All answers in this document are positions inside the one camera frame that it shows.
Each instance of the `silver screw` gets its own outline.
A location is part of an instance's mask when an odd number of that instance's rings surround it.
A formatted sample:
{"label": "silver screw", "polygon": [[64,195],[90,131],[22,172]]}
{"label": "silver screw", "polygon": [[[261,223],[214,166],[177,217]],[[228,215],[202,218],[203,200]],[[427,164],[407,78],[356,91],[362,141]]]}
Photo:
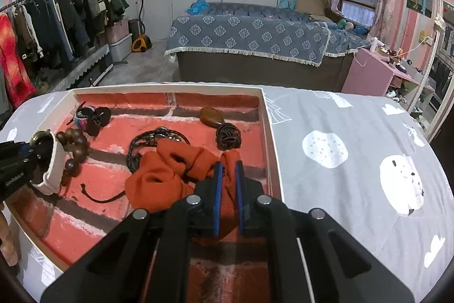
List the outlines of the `silver screw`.
{"label": "silver screw", "polygon": [[147,217],[148,212],[145,209],[136,209],[133,213],[133,217],[136,220],[143,220],[145,217]]}
{"label": "silver screw", "polygon": [[189,195],[186,198],[186,202],[188,202],[189,204],[194,206],[194,205],[199,204],[201,202],[201,198],[198,195],[196,195],[196,194],[192,194],[192,195]]}
{"label": "silver screw", "polygon": [[271,197],[269,195],[266,195],[266,194],[262,194],[262,195],[259,195],[257,197],[257,201],[258,203],[262,204],[262,205],[267,205],[267,204],[270,204],[271,203]]}
{"label": "silver screw", "polygon": [[325,212],[323,209],[320,208],[314,208],[311,212],[310,215],[314,217],[316,220],[322,220],[325,218]]}

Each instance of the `brown bed base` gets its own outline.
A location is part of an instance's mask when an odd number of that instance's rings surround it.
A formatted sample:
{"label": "brown bed base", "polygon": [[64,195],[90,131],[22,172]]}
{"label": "brown bed base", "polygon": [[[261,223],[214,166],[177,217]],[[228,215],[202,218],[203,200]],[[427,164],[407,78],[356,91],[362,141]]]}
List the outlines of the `brown bed base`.
{"label": "brown bed base", "polygon": [[323,57],[319,67],[230,53],[179,52],[181,81],[272,85],[340,92],[353,54]]}

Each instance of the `floor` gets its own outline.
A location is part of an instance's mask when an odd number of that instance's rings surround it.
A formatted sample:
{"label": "floor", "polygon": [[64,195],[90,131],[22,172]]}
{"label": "floor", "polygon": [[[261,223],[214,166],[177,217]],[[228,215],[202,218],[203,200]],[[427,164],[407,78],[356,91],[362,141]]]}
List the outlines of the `floor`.
{"label": "floor", "polygon": [[124,59],[128,64],[114,65],[98,85],[180,81],[178,61],[172,63],[164,55],[166,45],[167,40],[156,41],[145,53],[131,53]]}

